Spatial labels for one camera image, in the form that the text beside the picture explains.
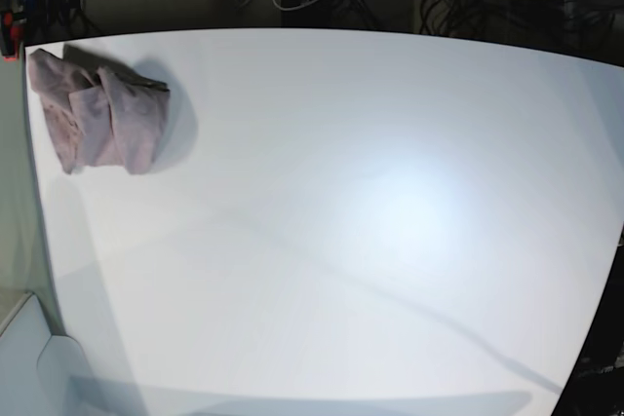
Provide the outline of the mauve pink t-shirt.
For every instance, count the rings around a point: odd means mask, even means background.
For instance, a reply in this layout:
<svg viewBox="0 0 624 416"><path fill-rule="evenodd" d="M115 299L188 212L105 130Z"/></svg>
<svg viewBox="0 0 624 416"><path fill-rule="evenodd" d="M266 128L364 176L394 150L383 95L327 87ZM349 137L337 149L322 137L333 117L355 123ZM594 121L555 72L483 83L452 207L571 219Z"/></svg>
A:
<svg viewBox="0 0 624 416"><path fill-rule="evenodd" d="M30 53L27 74L65 173L107 166L132 175L150 171L169 117L166 83L68 45L62 57Z"/></svg>

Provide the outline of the red black clamp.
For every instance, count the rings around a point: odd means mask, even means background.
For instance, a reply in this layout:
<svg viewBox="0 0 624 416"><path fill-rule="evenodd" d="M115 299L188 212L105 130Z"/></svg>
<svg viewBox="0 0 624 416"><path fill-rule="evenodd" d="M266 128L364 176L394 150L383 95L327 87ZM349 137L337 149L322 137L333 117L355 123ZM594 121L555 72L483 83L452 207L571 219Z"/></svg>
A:
<svg viewBox="0 0 624 416"><path fill-rule="evenodd" d="M25 15L11 10L1 12L1 55L5 61L20 57Z"/></svg>

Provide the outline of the white bin corner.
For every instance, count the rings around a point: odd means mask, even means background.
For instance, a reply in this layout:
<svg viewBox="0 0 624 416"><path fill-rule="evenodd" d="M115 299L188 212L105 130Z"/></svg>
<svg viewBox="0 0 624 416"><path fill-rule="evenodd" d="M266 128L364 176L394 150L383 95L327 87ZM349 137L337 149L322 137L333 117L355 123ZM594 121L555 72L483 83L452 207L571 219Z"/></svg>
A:
<svg viewBox="0 0 624 416"><path fill-rule="evenodd" d="M1 322L1 413L87 415L84 364L77 342L52 334L37 297L23 295Z"/></svg>

